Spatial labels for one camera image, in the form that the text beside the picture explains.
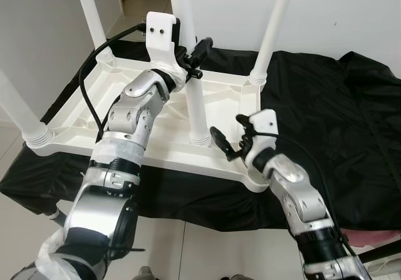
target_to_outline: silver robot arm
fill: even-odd
[[[63,244],[49,255],[67,262],[82,279],[103,279],[110,263],[131,251],[140,167],[154,120],[173,91],[202,77],[197,67],[209,54],[212,40],[203,39],[188,55],[177,46],[179,24],[173,15],[148,13],[146,29],[151,37],[146,44],[154,69],[139,74],[110,108],[107,130],[95,144],[66,218]],[[38,269],[32,264],[13,279],[47,279]]]
[[[307,279],[371,279],[359,258],[347,254],[325,202],[310,184],[305,169],[286,155],[266,147],[269,145],[267,137],[258,132],[264,127],[258,123],[267,120],[264,115],[268,111],[263,110],[250,117],[237,116],[237,121],[245,130],[240,150],[235,152],[225,136],[212,127],[211,134],[216,145],[228,160],[241,157],[248,174],[257,181],[261,180],[257,178],[266,181],[279,199],[291,235],[303,255],[303,271]]]

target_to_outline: black fabric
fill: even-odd
[[[148,61],[144,43],[119,41],[116,56]],[[248,75],[252,51],[213,49],[202,65]],[[326,177],[342,227],[401,229],[400,80],[383,64],[356,53],[339,61],[315,54],[273,54],[262,108],[276,111],[279,132],[303,144]],[[65,88],[44,116],[49,122],[78,86]],[[302,165],[323,194],[309,159],[278,140],[277,151]],[[89,158],[67,153],[38,157],[24,147],[0,183],[0,191],[40,214],[60,199],[73,200]],[[143,166],[139,214],[181,219],[219,231],[285,228],[281,206],[269,189],[260,194],[243,184]]]

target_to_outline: floor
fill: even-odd
[[[170,0],[124,0],[123,8],[125,16],[120,18],[114,27],[108,32],[107,38],[112,38],[118,33],[146,20],[149,11],[172,14]],[[124,37],[127,41],[145,41],[142,33],[132,33]]]

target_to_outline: white tape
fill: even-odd
[[[142,164],[145,150],[136,143],[116,138],[103,138],[93,149],[91,160],[97,163],[110,164],[116,158],[122,158]]]
[[[187,78],[187,72],[182,69],[177,63],[173,66],[162,61],[151,61],[150,63],[152,64],[152,68],[160,69],[171,76],[172,80],[175,83],[175,89],[173,90],[173,92],[178,92],[183,89]]]
[[[60,210],[58,210],[57,208],[56,212],[49,216],[49,219],[55,219],[59,215],[60,215]]]
[[[57,251],[63,243],[63,230],[57,230],[42,244],[35,265],[38,271],[49,280],[81,280],[71,264],[50,254]]]

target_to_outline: robot forearm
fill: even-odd
[[[235,152],[225,136],[212,127],[216,145],[228,160],[241,157],[248,175],[255,182],[267,182],[279,199],[289,230],[303,255],[303,270],[308,279],[370,279],[359,258],[346,253],[323,198],[310,184],[306,171],[271,147],[271,139],[278,135],[264,137],[262,132],[268,130],[264,121],[269,120],[269,111],[263,110],[250,117],[237,116],[245,131],[239,151]]]
[[[155,117],[175,88],[173,81],[145,70],[128,84],[108,114],[108,130],[96,143],[80,191],[68,215],[63,244],[16,279],[47,279],[54,273],[101,280],[112,260],[124,257],[135,237],[139,170]]]

